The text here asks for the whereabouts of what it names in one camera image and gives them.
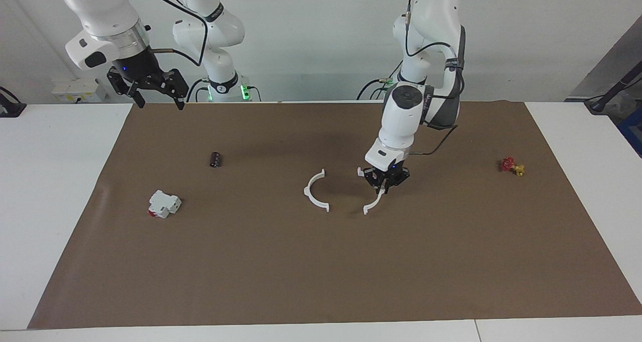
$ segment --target small black capacitor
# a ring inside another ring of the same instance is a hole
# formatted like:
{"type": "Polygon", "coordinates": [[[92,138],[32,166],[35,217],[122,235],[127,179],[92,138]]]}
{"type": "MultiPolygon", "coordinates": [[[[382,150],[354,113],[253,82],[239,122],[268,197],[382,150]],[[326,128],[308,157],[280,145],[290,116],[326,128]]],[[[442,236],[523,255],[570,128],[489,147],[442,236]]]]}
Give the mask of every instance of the small black capacitor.
{"type": "Polygon", "coordinates": [[[218,168],[221,166],[221,153],[219,152],[213,152],[212,155],[209,157],[209,166],[212,168],[218,168]]]}

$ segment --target red valve handle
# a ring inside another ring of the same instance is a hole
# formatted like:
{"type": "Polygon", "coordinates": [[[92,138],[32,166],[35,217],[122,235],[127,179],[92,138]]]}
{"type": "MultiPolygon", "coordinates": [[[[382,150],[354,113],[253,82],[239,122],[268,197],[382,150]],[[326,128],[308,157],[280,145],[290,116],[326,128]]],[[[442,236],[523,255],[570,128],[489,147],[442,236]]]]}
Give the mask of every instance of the red valve handle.
{"type": "Polygon", "coordinates": [[[515,166],[515,159],[512,157],[505,157],[504,160],[502,160],[502,164],[500,165],[500,168],[502,168],[502,171],[509,171],[511,168],[515,166]]]}

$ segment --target small valve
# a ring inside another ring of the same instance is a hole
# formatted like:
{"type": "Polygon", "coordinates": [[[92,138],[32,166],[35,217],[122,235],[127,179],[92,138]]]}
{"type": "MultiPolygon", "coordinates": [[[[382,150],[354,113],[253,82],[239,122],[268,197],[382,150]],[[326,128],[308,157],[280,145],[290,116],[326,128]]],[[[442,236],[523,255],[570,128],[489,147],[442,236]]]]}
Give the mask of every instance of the small valve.
{"type": "Polygon", "coordinates": [[[517,176],[524,176],[525,172],[523,164],[515,164],[515,159],[510,156],[502,160],[500,169],[502,169],[503,172],[512,171],[517,176]]]}

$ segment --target yellow valve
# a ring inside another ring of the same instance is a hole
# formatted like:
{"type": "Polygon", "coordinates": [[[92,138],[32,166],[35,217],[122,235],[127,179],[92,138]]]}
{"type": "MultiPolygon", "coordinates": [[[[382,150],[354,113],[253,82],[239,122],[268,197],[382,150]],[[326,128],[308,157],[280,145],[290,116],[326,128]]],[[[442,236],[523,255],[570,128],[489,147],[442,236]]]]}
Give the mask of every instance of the yellow valve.
{"type": "Polygon", "coordinates": [[[524,176],[524,166],[522,164],[514,165],[512,169],[515,172],[515,175],[524,176]]]}

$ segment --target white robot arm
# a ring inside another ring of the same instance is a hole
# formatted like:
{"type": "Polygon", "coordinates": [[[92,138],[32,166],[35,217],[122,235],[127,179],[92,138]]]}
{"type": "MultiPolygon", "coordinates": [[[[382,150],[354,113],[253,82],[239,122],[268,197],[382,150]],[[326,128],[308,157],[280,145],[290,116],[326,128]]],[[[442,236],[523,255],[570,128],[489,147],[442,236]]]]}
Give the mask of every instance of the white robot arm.
{"type": "Polygon", "coordinates": [[[188,86],[177,69],[164,72],[149,47],[147,29],[128,0],[64,0],[78,15],[83,30],[66,45],[67,54],[82,70],[105,63],[113,66],[108,80],[120,95],[143,107],[139,89],[170,96],[179,107],[188,86]]]}
{"type": "Polygon", "coordinates": [[[404,50],[397,83],[384,98],[378,138],[365,155],[373,168],[364,171],[369,184],[387,192],[410,176],[403,167],[419,125],[449,129],[459,114],[463,90],[465,29],[459,23],[459,0],[409,0],[408,10],[394,24],[394,36],[404,50]],[[426,49],[445,56],[443,86],[426,85],[430,63],[426,49]]]}
{"type": "MultiPolygon", "coordinates": [[[[214,101],[243,101],[250,95],[242,76],[236,72],[232,57],[222,47],[240,44],[245,28],[239,18],[225,10],[220,0],[183,0],[185,6],[207,22],[207,44],[203,64],[209,79],[209,91],[214,101]]],[[[178,20],[174,24],[174,39],[193,56],[200,53],[203,25],[200,22],[178,20]]]]}

